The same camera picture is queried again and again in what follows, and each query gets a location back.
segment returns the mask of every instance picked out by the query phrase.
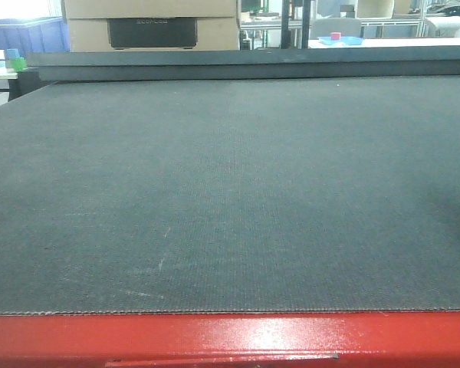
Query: blue plastic tray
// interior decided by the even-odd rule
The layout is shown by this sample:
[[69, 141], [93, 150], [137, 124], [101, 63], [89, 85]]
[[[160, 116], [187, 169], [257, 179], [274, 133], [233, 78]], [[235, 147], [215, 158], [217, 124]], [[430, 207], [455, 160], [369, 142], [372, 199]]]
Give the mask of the blue plastic tray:
[[352, 36], [343, 36], [340, 40], [331, 40], [330, 37], [319, 37], [319, 42], [321, 44], [332, 45], [336, 44], [337, 42], [343, 42], [349, 46], [359, 46], [363, 43], [363, 39], [361, 37], [352, 37]]

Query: pink object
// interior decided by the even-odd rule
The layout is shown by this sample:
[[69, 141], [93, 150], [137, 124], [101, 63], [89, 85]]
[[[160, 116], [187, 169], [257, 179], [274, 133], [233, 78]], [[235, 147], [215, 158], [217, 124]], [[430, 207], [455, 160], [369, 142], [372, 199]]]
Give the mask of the pink object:
[[330, 33], [331, 41], [339, 41], [340, 40], [340, 32], [331, 32]]

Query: gray felt surface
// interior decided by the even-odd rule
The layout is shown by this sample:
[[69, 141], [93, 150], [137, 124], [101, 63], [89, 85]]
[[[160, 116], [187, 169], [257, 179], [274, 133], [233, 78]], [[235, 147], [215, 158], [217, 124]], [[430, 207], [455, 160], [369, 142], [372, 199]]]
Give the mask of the gray felt surface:
[[0, 314], [377, 310], [460, 310], [460, 77], [0, 107]]

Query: red metal frame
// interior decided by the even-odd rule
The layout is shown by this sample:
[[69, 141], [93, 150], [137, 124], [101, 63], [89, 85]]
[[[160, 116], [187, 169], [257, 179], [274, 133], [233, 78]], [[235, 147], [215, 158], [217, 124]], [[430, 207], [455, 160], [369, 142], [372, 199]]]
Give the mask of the red metal frame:
[[460, 368], [460, 312], [0, 316], [0, 368]]

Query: blue container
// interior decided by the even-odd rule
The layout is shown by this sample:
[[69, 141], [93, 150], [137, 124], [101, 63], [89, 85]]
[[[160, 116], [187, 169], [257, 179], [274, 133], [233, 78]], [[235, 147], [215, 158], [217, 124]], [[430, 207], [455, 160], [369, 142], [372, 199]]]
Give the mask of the blue container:
[[0, 50], [17, 48], [28, 52], [70, 50], [67, 25], [62, 17], [36, 19], [0, 19]]
[[327, 37], [319, 37], [319, 42], [321, 44], [326, 44], [327, 46], [331, 46], [339, 42], [343, 42], [344, 44], [348, 46], [360, 46], [363, 43], [363, 39], [360, 37], [342, 36], [340, 40], [333, 40], [329, 36], [327, 36]]
[[18, 52], [17, 48], [8, 48], [5, 50], [5, 59], [19, 59], [21, 57], [21, 53]]

